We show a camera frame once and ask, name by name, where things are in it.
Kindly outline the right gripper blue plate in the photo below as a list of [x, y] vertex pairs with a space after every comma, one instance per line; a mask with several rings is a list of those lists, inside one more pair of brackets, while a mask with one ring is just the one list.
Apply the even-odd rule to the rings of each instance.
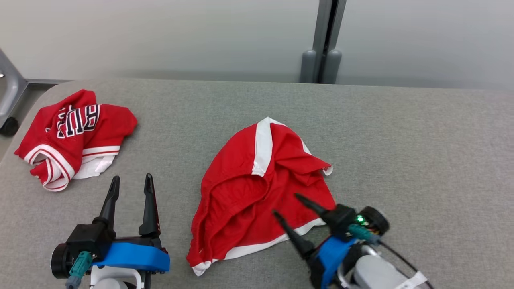
[[[336, 204], [333, 209], [327, 209], [299, 193], [295, 193], [295, 197], [305, 207], [314, 211], [327, 225], [337, 225], [340, 222], [340, 204]], [[273, 215], [292, 242], [297, 253], [303, 260], [307, 261], [310, 269], [310, 283], [314, 289], [328, 289], [331, 285], [342, 289], [349, 288], [345, 276], [342, 275], [343, 261], [357, 239], [351, 238], [344, 242], [332, 236], [315, 248], [311, 241], [303, 238], [292, 229], [277, 210], [273, 210]]]

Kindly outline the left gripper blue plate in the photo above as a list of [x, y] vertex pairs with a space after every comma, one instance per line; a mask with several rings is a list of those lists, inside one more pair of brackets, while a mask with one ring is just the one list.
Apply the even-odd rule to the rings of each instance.
[[[114, 231], [116, 201], [119, 197], [120, 177], [114, 176], [99, 216], [93, 223], [103, 223]], [[139, 226], [142, 237], [159, 237], [161, 234], [153, 176], [147, 173], [143, 188], [145, 205], [143, 223]], [[90, 287], [92, 289], [149, 289], [152, 275], [170, 270], [170, 257], [160, 247], [128, 242], [113, 243], [102, 261], [92, 264]]]

